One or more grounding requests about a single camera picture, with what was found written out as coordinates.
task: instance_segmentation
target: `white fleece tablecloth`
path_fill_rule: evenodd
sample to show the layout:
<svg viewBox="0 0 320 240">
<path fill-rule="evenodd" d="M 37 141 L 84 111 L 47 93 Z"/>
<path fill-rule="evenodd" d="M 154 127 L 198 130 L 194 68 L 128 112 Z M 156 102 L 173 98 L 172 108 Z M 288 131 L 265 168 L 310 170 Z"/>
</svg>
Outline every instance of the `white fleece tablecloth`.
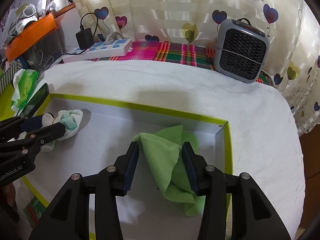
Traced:
<svg viewBox="0 0 320 240">
<path fill-rule="evenodd" d="M 250 173 L 294 238 L 303 211 L 303 156 L 290 107 L 280 93 L 215 71 L 168 62 L 80 61 L 44 72 L 38 88 L 111 98 L 228 120 L 234 174 Z"/>
</svg>

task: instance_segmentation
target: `power adapter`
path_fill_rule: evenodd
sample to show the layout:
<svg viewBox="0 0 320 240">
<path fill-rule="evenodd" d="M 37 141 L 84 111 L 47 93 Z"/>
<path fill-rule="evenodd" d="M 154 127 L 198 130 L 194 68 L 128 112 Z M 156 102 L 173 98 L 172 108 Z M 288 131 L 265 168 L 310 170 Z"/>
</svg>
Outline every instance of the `power adapter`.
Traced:
<svg viewBox="0 0 320 240">
<path fill-rule="evenodd" d="M 80 26 L 81 31 L 76 33 L 76 38 L 81 50 L 88 49 L 94 44 L 92 32 L 90 28 L 84 29 L 83 25 Z"/>
</svg>

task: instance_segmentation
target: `metal screw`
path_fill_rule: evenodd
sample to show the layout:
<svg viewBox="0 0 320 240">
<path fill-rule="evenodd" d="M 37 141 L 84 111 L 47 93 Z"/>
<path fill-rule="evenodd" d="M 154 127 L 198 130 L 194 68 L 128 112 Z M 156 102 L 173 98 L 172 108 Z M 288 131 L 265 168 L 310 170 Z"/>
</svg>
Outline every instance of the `metal screw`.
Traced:
<svg viewBox="0 0 320 240">
<path fill-rule="evenodd" d="M 77 180 L 79 178 L 80 178 L 80 174 L 79 173 L 75 173 L 75 174 L 71 175 L 71 179 L 73 179 L 73 180 Z"/>
<path fill-rule="evenodd" d="M 248 173 L 246 173 L 246 172 L 242 173 L 241 177 L 244 178 L 244 179 L 250 179 L 250 175 Z"/>
<path fill-rule="evenodd" d="M 205 168 L 207 171 L 214 171 L 214 166 L 212 165 L 207 165 Z"/>
<path fill-rule="evenodd" d="M 109 166 L 107 167 L 107 171 L 109 172 L 114 172 L 116 170 L 116 167 L 115 166 Z"/>
</svg>

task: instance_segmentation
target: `power strip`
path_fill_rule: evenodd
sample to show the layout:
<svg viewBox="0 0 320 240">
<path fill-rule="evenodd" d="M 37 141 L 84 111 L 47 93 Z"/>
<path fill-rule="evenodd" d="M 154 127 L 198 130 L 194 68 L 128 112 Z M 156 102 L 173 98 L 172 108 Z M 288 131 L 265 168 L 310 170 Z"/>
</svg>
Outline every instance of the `power strip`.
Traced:
<svg viewBox="0 0 320 240">
<path fill-rule="evenodd" d="M 74 48 L 69 52 L 74 55 L 64 55 L 62 59 L 64 63 L 68 63 L 94 58 L 125 56 L 130 51 L 132 51 L 132 39 L 117 40 L 108 45 L 99 42 L 80 55 L 76 54 L 80 53 L 81 49 L 79 47 Z"/>
</svg>

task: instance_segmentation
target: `curtain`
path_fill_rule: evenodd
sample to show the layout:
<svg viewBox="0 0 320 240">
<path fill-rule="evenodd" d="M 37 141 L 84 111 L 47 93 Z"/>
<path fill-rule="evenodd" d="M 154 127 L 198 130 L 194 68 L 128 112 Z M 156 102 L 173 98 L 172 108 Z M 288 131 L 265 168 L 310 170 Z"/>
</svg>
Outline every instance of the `curtain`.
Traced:
<svg viewBox="0 0 320 240">
<path fill-rule="evenodd" d="M 213 48 L 219 25 L 247 18 L 269 36 L 263 69 L 288 101 L 299 134 L 320 122 L 320 27 L 304 0 L 74 0 L 80 16 L 95 12 L 104 36 Z M 84 18 L 95 27 L 95 17 Z"/>
</svg>

